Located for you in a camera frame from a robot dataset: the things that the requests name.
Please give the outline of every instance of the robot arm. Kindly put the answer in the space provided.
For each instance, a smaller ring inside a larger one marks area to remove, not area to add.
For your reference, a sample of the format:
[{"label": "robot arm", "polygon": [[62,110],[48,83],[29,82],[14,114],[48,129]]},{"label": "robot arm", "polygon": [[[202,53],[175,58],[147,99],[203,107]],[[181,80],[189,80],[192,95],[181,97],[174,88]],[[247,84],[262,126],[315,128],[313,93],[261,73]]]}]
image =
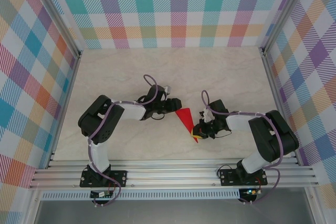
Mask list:
[{"label": "robot arm", "polygon": [[[107,140],[116,128],[117,123],[124,119],[146,120],[151,118],[154,113],[167,114],[182,107],[181,101],[177,98],[167,99],[170,92],[170,87],[157,86],[158,93],[155,99],[146,105],[137,105],[131,103],[116,104],[112,107],[107,119],[100,131],[92,138],[93,144],[91,147],[92,161],[97,169],[104,173],[110,169],[110,163],[107,153]],[[143,102],[150,101],[155,96],[155,85],[153,85],[148,94],[139,98]],[[105,95],[99,96],[93,104],[80,117],[78,126],[84,136],[90,136],[100,125],[102,117],[105,115],[108,107],[114,100],[109,99]],[[88,169],[92,173],[96,173],[89,164]]]},{"label": "robot arm", "polygon": [[[218,112],[228,113],[221,100],[214,101],[209,107]],[[237,163],[236,174],[241,183],[244,183],[256,173],[262,174],[262,168],[269,165],[280,157],[280,148],[278,140],[272,131],[269,123],[259,116],[246,115],[218,115],[205,109],[200,112],[202,119],[200,123],[193,128],[192,135],[199,138],[215,138],[215,135],[221,130],[234,131],[241,130],[252,132],[257,151]],[[293,131],[290,129],[281,114],[272,110],[266,113],[266,117],[271,119],[275,125],[283,145],[283,154],[287,155],[299,147],[299,142]]]}]

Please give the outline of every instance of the colorful plaid fabric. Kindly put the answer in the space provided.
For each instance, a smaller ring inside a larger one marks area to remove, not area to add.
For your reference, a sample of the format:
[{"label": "colorful plaid fabric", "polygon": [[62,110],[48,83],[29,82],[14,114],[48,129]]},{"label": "colorful plaid fabric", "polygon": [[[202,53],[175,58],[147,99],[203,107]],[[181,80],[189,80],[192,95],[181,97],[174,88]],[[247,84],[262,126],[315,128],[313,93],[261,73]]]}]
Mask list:
[{"label": "colorful plaid fabric", "polygon": [[269,35],[271,34],[271,32],[273,31],[273,28],[274,28],[274,25],[278,22],[280,16],[281,16],[281,13],[282,13],[282,10],[284,9],[284,7],[286,6],[287,4],[287,1],[288,0],[282,0],[281,1],[281,4],[279,5],[279,8],[276,12],[276,14],[274,15],[273,19],[272,19],[272,22],[271,22],[271,25],[269,26],[268,30],[267,30],[267,33],[266,33],[266,36],[264,37],[262,43],[261,43],[261,48],[264,48],[265,45],[266,45],[266,42],[269,38]]},{"label": "colorful plaid fabric", "polygon": [[275,2],[65,1],[89,48],[254,46]]},{"label": "colorful plaid fabric", "polygon": [[84,48],[83,48],[83,46],[80,44],[80,42],[79,42],[79,40],[78,40],[78,38],[77,38],[77,35],[76,35],[76,33],[74,32],[74,29],[72,28],[72,26],[70,25],[70,22],[69,22],[67,16],[65,15],[65,13],[64,13],[64,11],[63,11],[63,9],[62,9],[60,3],[59,3],[59,1],[58,1],[58,0],[52,0],[52,1],[53,1],[53,3],[54,3],[55,7],[57,8],[58,13],[59,13],[60,16],[62,17],[62,19],[63,19],[63,21],[64,21],[64,24],[68,27],[69,32],[70,32],[70,34],[72,35],[72,38],[73,38],[75,44],[77,45],[77,47],[78,47],[79,49],[83,50]]},{"label": "colorful plaid fabric", "polygon": [[336,217],[336,0],[299,0],[269,58],[302,159]]},{"label": "colorful plaid fabric", "polygon": [[0,0],[0,223],[48,157],[75,57],[40,0]]}]

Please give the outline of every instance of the red cone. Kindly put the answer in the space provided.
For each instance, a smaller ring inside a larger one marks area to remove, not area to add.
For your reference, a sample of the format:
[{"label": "red cone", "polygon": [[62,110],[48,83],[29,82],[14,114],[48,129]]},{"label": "red cone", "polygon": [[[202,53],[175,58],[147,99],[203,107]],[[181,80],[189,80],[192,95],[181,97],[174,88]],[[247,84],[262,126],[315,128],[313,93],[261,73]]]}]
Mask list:
[{"label": "red cone", "polygon": [[180,118],[184,126],[191,133],[194,127],[194,123],[193,123],[193,118],[191,117],[190,108],[180,109],[180,110],[175,111],[175,113]]}]

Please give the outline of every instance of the metal frame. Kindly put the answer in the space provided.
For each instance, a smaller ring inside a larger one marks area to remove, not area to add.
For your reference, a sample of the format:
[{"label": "metal frame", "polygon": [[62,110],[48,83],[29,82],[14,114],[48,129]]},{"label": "metal frame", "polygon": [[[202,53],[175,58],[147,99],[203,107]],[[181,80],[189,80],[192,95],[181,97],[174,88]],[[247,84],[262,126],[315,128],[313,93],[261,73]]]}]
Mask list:
[{"label": "metal frame", "polygon": [[273,46],[273,44],[275,43],[276,39],[278,38],[283,26],[285,25],[288,17],[291,15],[294,7],[296,6],[298,0],[288,0],[285,7],[283,8],[281,15],[277,21],[277,23],[275,24],[271,34],[268,37],[268,40],[265,44],[265,48],[264,51],[267,52],[269,51],[269,49]]},{"label": "metal frame", "polygon": [[79,45],[82,47],[82,49],[88,48],[82,33],[79,30],[79,27],[75,21],[75,18],[73,17],[70,8],[66,2],[66,0],[57,0],[60,7],[62,8],[63,12],[64,12],[64,16],[67,20],[67,22],[69,23],[70,27],[72,28],[73,32],[76,34],[77,37],[77,41],[79,43]]},{"label": "metal frame", "polygon": [[283,0],[275,0],[275,1],[274,1],[274,3],[273,3],[273,7],[272,7],[272,9],[269,11],[269,14],[268,14],[268,16],[267,16],[267,18],[266,18],[266,20],[265,20],[264,27],[263,27],[263,29],[262,29],[260,35],[258,36],[257,43],[256,43],[257,45],[261,45],[261,44],[263,43],[264,38],[265,38],[265,36],[266,36],[266,34],[267,34],[267,31],[268,31],[269,27],[271,26],[272,21],[273,21],[273,19],[275,18],[275,15],[276,15],[276,13],[277,13],[277,11],[278,11],[278,8],[279,8],[279,6],[281,5],[282,1],[283,1]]},{"label": "metal frame", "polygon": [[50,153],[48,153],[49,159],[47,159],[45,161],[44,165],[43,165],[43,167],[45,167],[45,169],[48,168],[48,164],[49,164],[50,160],[54,158],[53,155],[55,153],[55,150],[56,150],[56,147],[57,147],[57,144],[58,144],[59,136],[61,134],[62,126],[63,126],[64,119],[65,119],[65,115],[67,113],[68,105],[69,105],[69,102],[70,102],[71,93],[72,93],[72,90],[73,90],[74,85],[75,85],[75,79],[76,79],[77,72],[78,72],[78,69],[79,69],[81,56],[82,56],[82,53],[79,55],[79,58],[76,59],[76,61],[75,61],[75,65],[74,65],[75,67],[73,69],[73,74],[72,74],[72,77],[71,77],[69,90],[67,92],[67,95],[66,95],[66,98],[65,98],[65,101],[64,101],[63,109],[62,109],[61,115],[59,117],[59,122],[58,122],[58,125],[57,125],[55,138],[54,138]]},{"label": "metal frame", "polygon": [[41,0],[45,9],[48,11],[51,19],[54,21],[64,40],[66,41],[71,52],[79,58],[81,50],[77,47],[72,35],[69,32],[69,29],[65,25],[60,13],[57,11],[56,6],[53,3],[53,0]]},{"label": "metal frame", "polygon": [[[280,96],[279,90],[277,89],[277,86],[275,83],[275,76],[273,75],[273,72],[271,71],[271,66],[268,61],[268,56],[266,55],[266,52],[263,52],[261,49],[260,49],[260,55],[261,55],[261,59],[265,67],[267,79],[271,87],[271,91],[272,91],[273,98],[277,106],[277,109],[281,113],[283,118],[285,118],[286,121],[288,122],[289,120],[285,113],[285,109],[283,108],[284,105],[281,101],[281,96]],[[301,165],[301,167],[306,167],[306,166],[303,166],[303,161],[301,159],[300,153],[298,151],[295,151],[295,154],[296,154],[298,164]],[[319,194],[317,192],[317,188],[305,187],[305,191],[306,191],[308,203],[312,211],[315,222],[318,224],[327,224],[323,211],[322,211],[321,202],[319,201]]]},{"label": "metal frame", "polygon": [[37,211],[42,199],[43,192],[40,190],[30,191],[29,205],[27,211],[24,211],[21,224],[31,224],[35,222]]},{"label": "metal frame", "polygon": [[[122,190],[118,200],[186,200],[186,199],[239,199],[240,193],[239,189],[221,189],[221,188],[211,188],[211,189],[167,189],[167,190],[150,190],[150,189],[134,189],[134,190]],[[46,190],[43,191],[41,200],[43,201],[54,201],[66,200],[66,201],[77,201],[77,200],[89,200],[90,191],[88,190]]]},{"label": "metal frame", "polygon": [[[209,189],[248,188],[247,186],[221,187],[217,169],[223,164],[236,167],[239,159],[195,159],[111,161],[111,169],[127,170],[127,185],[123,190],[133,189]],[[79,187],[81,172],[87,161],[50,161],[48,169],[36,170],[30,188],[33,190],[83,190]],[[317,186],[314,172],[309,166],[299,166],[295,156],[284,158],[279,166],[279,187]],[[277,172],[267,170],[268,186],[272,187]]]}]

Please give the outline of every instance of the purple cable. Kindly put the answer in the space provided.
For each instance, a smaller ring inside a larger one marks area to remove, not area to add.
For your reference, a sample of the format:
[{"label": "purple cable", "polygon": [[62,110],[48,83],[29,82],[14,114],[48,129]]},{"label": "purple cable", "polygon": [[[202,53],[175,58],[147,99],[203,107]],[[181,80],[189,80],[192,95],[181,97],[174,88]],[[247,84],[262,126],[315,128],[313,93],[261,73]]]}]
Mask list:
[{"label": "purple cable", "polygon": [[89,148],[88,148],[88,152],[89,152],[89,160],[90,160],[90,162],[91,162],[91,165],[92,165],[93,169],[95,169],[95,171],[96,171],[100,176],[103,176],[104,178],[106,178],[106,179],[112,181],[113,183],[115,183],[115,184],[119,187],[119,191],[118,191],[117,195],[116,195],[113,199],[109,200],[109,202],[107,202],[106,204],[98,204],[98,203],[96,202],[96,199],[94,199],[93,202],[95,203],[95,207],[97,207],[97,206],[98,206],[98,207],[104,207],[104,206],[107,206],[107,205],[113,203],[113,202],[119,197],[119,195],[120,195],[120,193],[121,193],[121,185],[120,185],[119,182],[116,181],[115,179],[110,178],[109,176],[106,176],[106,175],[103,174],[101,171],[99,171],[98,168],[96,167],[96,165],[93,163],[93,161],[92,161],[92,153],[91,153],[91,146],[92,146],[92,144],[93,144],[92,139],[94,138],[95,135],[97,135],[97,133],[98,133],[98,132],[100,131],[100,129],[103,127],[103,125],[104,125],[104,123],[105,123],[105,121],[106,121],[106,119],[107,119],[107,117],[108,117],[108,115],[109,115],[109,113],[110,113],[112,107],[113,107],[115,104],[127,103],[127,104],[134,104],[134,105],[146,105],[146,104],[149,104],[149,103],[151,103],[152,101],[154,101],[154,99],[156,98],[156,96],[157,96],[157,94],[158,94],[158,93],[157,93],[157,92],[158,92],[158,85],[157,85],[156,80],[155,80],[153,77],[151,77],[149,74],[145,74],[145,75],[143,76],[143,78],[145,79],[145,81],[146,81],[150,86],[151,86],[151,84],[150,84],[150,82],[146,79],[146,77],[152,79],[152,81],[153,81],[154,84],[155,84],[155,94],[154,94],[153,98],[152,98],[151,100],[149,100],[148,102],[144,102],[144,103],[129,102],[129,101],[116,101],[116,102],[112,103],[112,104],[109,106],[109,108],[107,109],[107,111],[106,111],[106,113],[105,113],[105,116],[104,116],[103,120],[101,120],[99,126],[96,128],[96,130],[95,130],[95,131],[90,135],[90,137],[88,138],[88,144],[89,144]]},{"label": "purple cable", "polygon": [[[206,97],[207,97],[207,102],[205,102],[204,100],[204,93],[206,94]],[[282,145],[282,142],[281,142],[281,138],[280,138],[280,135],[279,135],[279,132],[277,131],[277,129],[275,128],[274,124],[272,123],[272,120],[270,118],[268,118],[267,116],[265,116],[264,114],[261,114],[261,113],[253,113],[253,112],[232,112],[232,113],[223,113],[223,112],[217,112],[217,111],[214,111],[212,110],[210,107],[209,107],[209,103],[210,103],[210,98],[209,98],[209,94],[206,90],[203,90],[202,93],[201,93],[201,97],[202,97],[202,101],[205,105],[205,107],[210,110],[212,113],[215,113],[215,114],[218,114],[218,115],[255,115],[255,116],[261,116],[262,118],[264,118],[268,123],[269,125],[271,125],[276,137],[277,137],[277,140],[278,140],[278,143],[279,143],[279,148],[280,148],[280,157],[279,157],[279,160],[277,163],[275,164],[271,164],[271,165],[268,165],[268,166],[265,166],[264,169],[268,169],[268,170],[276,170],[278,172],[278,179],[276,181],[276,183],[274,184],[273,188],[268,192],[267,195],[263,196],[263,198],[261,199],[257,199],[256,201],[254,202],[260,202],[262,201],[263,199],[267,198],[270,193],[277,187],[277,185],[279,184],[279,181],[280,181],[280,171],[276,168],[272,168],[272,167],[275,167],[275,166],[278,166],[281,162],[282,162],[282,158],[283,158],[283,152],[284,152],[284,149],[283,149],[283,145]]]}]

